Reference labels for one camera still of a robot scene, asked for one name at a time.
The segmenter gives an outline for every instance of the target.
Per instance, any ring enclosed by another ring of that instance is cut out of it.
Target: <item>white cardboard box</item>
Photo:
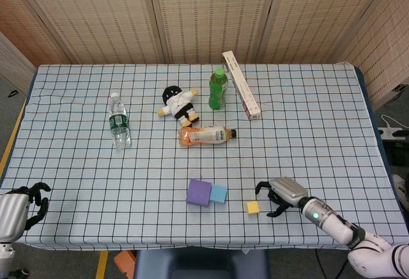
[[[249,119],[257,118],[261,115],[260,108],[254,99],[253,94],[250,91],[247,82],[244,79],[243,73],[238,67],[237,60],[233,51],[223,52],[223,58],[229,68],[229,72],[233,78],[236,90],[240,95],[240,99],[243,101],[243,108]]]

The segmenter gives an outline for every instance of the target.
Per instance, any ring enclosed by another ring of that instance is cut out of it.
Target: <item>dark blue chair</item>
[[[134,279],[270,279],[267,250],[139,250]]]

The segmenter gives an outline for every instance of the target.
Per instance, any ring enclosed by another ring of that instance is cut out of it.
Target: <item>plastic bottle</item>
[[[179,130],[179,143],[182,146],[221,144],[233,137],[237,137],[237,131],[223,126],[210,126],[206,128],[184,127]]]
[[[228,76],[224,73],[223,68],[217,68],[210,77],[210,97],[209,106],[213,110],[220,110],[226,104],[224,97],[228,87]]]
[[[111,94],[111,116],[109,117],[109,128],[114,138],[114,147],[125,149],[130,147],[130,133],[128,127],[127,111],[118,93]]]

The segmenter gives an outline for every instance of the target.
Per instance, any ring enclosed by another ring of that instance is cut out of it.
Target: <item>yellow floor line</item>
[[[100,261],[98,262],[98,268],[96,269],[95,279],[104,279],[105,268],[107,267],[108,251],[104,250],[100,252]]]
[[[12,131],[12,134],[10,135],[10,138],[9,138],[7,146],[6,146],[6,150],[4,151],[3,157],[1,158],[1,162],[0,162],[0,180],[1,180],[1,176],[3,175],[3,170],[6,168],[6,163],[7,163],[8,156],[10,155],[10,153],[12,151],[14,138],[15,138],[15,136],[17,134],[17,130],[19,129],[19,124],[20,124],[20,120],[21,120],[21,117],[22,117],[23,112],[24,112],[24,106],[25,105],[26,105],[26,101],[24,101],[23,106],[21,107],[19,117],[17,118],[17,121],[15,122],[14,129]]]

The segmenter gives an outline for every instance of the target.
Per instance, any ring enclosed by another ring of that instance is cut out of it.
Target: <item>white cable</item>
[[[387,118],[393,120],[393,121],[394,121],[395,123],[397,123],[399,126],[402,126],[403,128],[409,129],[408,126],[405,126],[404,124],[401,124],[401,123],[400,123],[399,121],[397,121],[396,119],[394,119],[394,118],[392,118],[392,117],[390,117],[390,116],[388,116],[388,115],[382,114],[382,115],[381,115],[381,118],[382,118],[382,120],[386,123],[386,125],[387,125],[388,128],[390,128],[390,125],[389,125],[389,123],[385,120],[385,117],[387,117]]]

